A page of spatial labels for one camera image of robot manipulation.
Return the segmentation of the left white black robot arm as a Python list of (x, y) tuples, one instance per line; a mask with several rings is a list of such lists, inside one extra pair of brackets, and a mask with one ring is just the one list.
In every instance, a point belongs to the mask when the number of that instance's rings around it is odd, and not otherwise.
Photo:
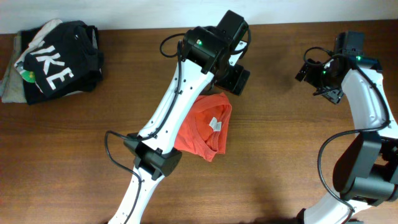
[(228, 10), (217, 26), (198, 26), (177, 44), (177, 67), (170, 85), (148, 123), (138, 132), (120, 135), (134, 155), (127, 171), (132, 179), (110, 223), (139, 223), (158, 184), (169, 176), (182, 153), (174, 148), (178, 131), (199, 94), (210, 83), (240, 95), (249, 71), (238, 65), (251, 36), (244, 17)]

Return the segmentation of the red orange t-shirt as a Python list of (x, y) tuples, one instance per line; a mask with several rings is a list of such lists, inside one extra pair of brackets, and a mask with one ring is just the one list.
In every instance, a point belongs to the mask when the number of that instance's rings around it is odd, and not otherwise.
[(224, 93), (200, 95), (184, 119), (174, 148), (211, 162), (226, 152), (232, 106)]

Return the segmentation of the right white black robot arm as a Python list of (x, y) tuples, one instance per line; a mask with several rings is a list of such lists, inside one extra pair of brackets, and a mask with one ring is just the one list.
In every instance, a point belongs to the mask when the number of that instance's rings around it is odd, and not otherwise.
[[(297, 223), (355, 223), (354, 214), (397, 200), (397, 121), (385, 96), (381, 63), (365, 56), (363, 45), (362, 32), (342, 32), (334, 49), (326, 51), (328, 60), (305, 57), (295, 77), (335, 105), (347, 97), (354, 123), (354, 129), (334, 134), (320, 146), (317, 170), (326, 194), (302, 209)], [(329, 143), (350, 134), (356, 137), (337, 160), (329, 187), (322, 155)]]

